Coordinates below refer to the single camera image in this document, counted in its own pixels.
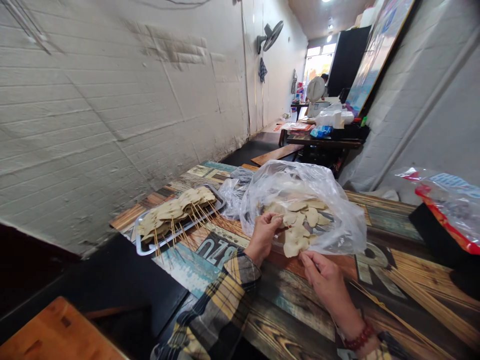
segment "bench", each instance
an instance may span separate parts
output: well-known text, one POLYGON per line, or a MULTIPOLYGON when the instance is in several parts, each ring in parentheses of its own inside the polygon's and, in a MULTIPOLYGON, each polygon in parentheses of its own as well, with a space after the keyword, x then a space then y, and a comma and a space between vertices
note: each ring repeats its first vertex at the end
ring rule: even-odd
POLYGON ((258 166, 262 166, 265 164, 268 160, 281 160, 283 158, 286 158, 287 156, 291 154, 295 154, 293 161, 297 158, 297 154, 299 150, 303 149, 303 145, 298 145, 298 144, 288 144, 287 146, 281 147, 277 150, 273 150, 270 152, 267 152, 263 155, 254 157, 253 159, 250 159, 252 163, 258 166))

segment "blue cloth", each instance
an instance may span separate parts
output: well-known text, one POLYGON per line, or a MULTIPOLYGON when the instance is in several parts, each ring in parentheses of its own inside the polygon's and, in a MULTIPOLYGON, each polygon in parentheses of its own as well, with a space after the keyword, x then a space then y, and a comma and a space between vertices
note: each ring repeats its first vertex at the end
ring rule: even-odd
POLYGON ((265 82, 265 75, 267 75, 267 67, 265 66, 264 63, 264 58, 260 58, 260 68, 258 69, 258 75, 260 76, 260 82, 264 83, 265 82))
POLYGON ((312 135, 314 138, 321 139, 326 138, 331 131, 331 126, 317 126, 312 131, 310 131, 310 135, 312 135))

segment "person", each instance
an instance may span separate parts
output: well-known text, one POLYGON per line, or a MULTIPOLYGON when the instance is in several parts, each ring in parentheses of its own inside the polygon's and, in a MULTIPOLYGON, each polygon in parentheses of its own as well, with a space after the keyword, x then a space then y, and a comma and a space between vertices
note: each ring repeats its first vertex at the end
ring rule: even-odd
MULTIPOLYGON (((236 250, 224 263, 192 310, 178 317, 167 344, 155 346, 151 360, 229 359, 245 328, 250 305, 261 276, 260 267, 272 249, 282 219, 267 212, 255 221, 245 250, 236 250)), ((365 323, 347 291, 339 267, 315 251, 299 255, 308 283, 349 342, 357 340, 359 359, 392 359, 402 348, 391 336, 380 340, 365 323)))
POLYGON ((326 73, 323 73, 322 75, 320 75, 320 77, 325 82, 325 91, 323 92, 323 95, 321 96, 322 101, 324 101, 325 97, 327 97, 329 95, 329 87, 327 86, 327 82, 329 81, 329 75, 326 74, 326 73))

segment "metal tray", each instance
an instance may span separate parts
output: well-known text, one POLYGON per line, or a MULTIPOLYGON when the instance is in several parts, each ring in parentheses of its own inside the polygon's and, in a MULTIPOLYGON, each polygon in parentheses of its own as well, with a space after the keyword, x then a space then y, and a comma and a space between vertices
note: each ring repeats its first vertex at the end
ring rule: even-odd
MULTIPOLYGON (((201 188, 201 187, 206 187, 207 189, 209 189, 216 197, 216 203, 215 203, 215 209, 217 211, 219 211, 221 208, 224 207, 225 205, 225 200, 222 199, 222 197, 220 196, 219 192, 211 185, 209 184, 203 184, 203 185, 199 185, 199 186, 196 186, 195 189, 197 188, 201 188)), ((137 232, 137 226, 142 222, 142 220, 144 219, 144 216, 146 214, 148 214, 151 210, 155 209, 155 208, 158 208, 158 206, 156 207, 153 207, 151 208, 150 210, 148 211, 145 211, 143 214, 141 214, 139 217, 136 218, 135 220, 135 225, 133 226, 133 234, 135 234, 135 244, 136 244, 136 253, 140 256, 146 256, 146 255, 150 255, 151 253, 153 253, 155 250, 156 250, 156 246, 155 244, 153 243, 150 243, 150 244, 145 244, 145 243, 142 243, 142 241, 140 240, 140 235, 138 234, 137 232)), ((209 212, 207 212, 207 209, 204 208, 205 212, 208 214, 208 215, 212 215, 214 214, 214 211, 213 209, 211 209, 209 212)), ((183 230, 187 231, 188 229, 190 229, 191 227, 195 226, 195 224, 198 224, 200 221, 202 221, 203 219, 205 219, 205 216, 203 215, 202 217, 199 218, 199 220, 196 220, 196 221, 188 221, 186 222, 185 224, 182 223, 182 227, 183 227, 183 230)), ((158 242, 158 246, 161 248, 163 245, 165 245, 166 243, 169 243, 171 242, 173 239, 175 239, 175 237, 177 237, 178 235, 180 235, 182 233, 181 230, 173 233, 173 234, 170 234, 170 236, 168 236, 165 240, 162 240, 162 241, 159 241, 158 242)))

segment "red bead bracelet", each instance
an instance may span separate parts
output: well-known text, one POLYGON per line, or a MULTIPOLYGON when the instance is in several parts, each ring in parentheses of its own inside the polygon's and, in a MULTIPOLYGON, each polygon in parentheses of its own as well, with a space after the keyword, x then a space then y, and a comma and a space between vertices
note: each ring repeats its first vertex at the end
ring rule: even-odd
POLYGON ((374 327, 369 322, 365 322, 365 327, 361 331, 360 335, 351 341, 345 339, 343 342, 347 349, 356 352, 357 350, 361 349, 373 335, 375 335, 374 327))

